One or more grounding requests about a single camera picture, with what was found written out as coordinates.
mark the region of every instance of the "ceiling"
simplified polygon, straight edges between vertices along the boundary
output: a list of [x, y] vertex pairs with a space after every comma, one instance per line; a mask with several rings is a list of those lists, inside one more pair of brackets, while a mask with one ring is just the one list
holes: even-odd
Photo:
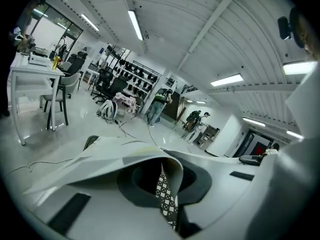
[[[294, 6], [290, 0], [63, 2], [100, 28], [91, 29], [98, 38], [162, 63], [222, 106], [265, 122], [283, 141], [291, 140], [286, 129], [299, 133], [285, 100], [302, 76], [286, 76], [282, 66], [304, 60], [306, 53], [293, 40], [281, 40], [277, 25]], [[136, 11], [143, 41], [137, 38], [128, 10]], [[210, 84], [239, 73], [242, 82]]]

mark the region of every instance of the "yellow bottle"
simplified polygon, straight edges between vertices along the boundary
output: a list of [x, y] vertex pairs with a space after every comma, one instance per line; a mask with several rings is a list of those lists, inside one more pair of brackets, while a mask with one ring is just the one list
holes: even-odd
[[57, 65], [58, 65], [59, 60], [60, 60], [60, 57], [59, 57], [59, 56], [54, 57], [53, 67], [52, 67], [52, 69], [53, 69], [53, 70], [55, 70], [55, 69], [56, 69], [56, 67], [57, 67]]

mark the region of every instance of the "white desk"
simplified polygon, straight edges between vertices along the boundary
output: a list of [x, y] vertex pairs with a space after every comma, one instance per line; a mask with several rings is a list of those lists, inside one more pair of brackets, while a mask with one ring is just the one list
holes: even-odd
[[[13, 122], [20, 139], [21, 144], [26, 144], [19, 126], [19, 119], [17, 114], [17, 98], [23, 96], [42, 96], [52, 95], [51, 103], [51, 123], [52, 130], [56, 130], [56, 94], [60, 76], [64, 76], [59, 69], [52, 70], [50, 66], [41, 66], [29, 64], [28, 56], [22, 56], [17, 53], [13, 63], [11, 64], [11, 105]], [[50, 86], [47, 78], [54, 79], [53, 88]]]
[[81, 77], [81, 83], [82, 83], [82, 81], [84, 80], [84, 77], [85, 77], [86, 72], [90, 73], [88, 82], [86, 83], [87, 88], [86, 88], [85, 90], [87, 91], [87, 90], [89, 89], [92, 76], [93, 76], [93, 75], [99, 76], [99, 72], [94, 71], [94, 70], [91, 70], [91, 69], [89, 69], [89, 68], [84, 68], [84, 69], [83, 69], [83, 74], [82, 74], [82, 77]]

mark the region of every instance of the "shoe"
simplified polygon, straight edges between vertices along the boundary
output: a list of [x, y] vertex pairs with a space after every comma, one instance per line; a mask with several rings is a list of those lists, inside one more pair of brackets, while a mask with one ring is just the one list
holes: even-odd
[[9, 110], [6, 110], [6, 111], [2, 112], [2, 114], [3, 114], [5, 117], [9, 117], [9, 116], [10, 116]]

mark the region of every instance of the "checkered fabric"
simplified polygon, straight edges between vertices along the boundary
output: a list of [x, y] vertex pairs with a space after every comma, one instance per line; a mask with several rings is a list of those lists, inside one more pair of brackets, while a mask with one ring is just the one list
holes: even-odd
[[171, 190], [168, 185], [166, 176], [161, 173], [157, 182], [155, 196], [160, 198], [161, 212], [166, 221], [171, 225], [172, 229], [176, 229], [178, 208], [175, 205], [175, 200], [171, 195]]

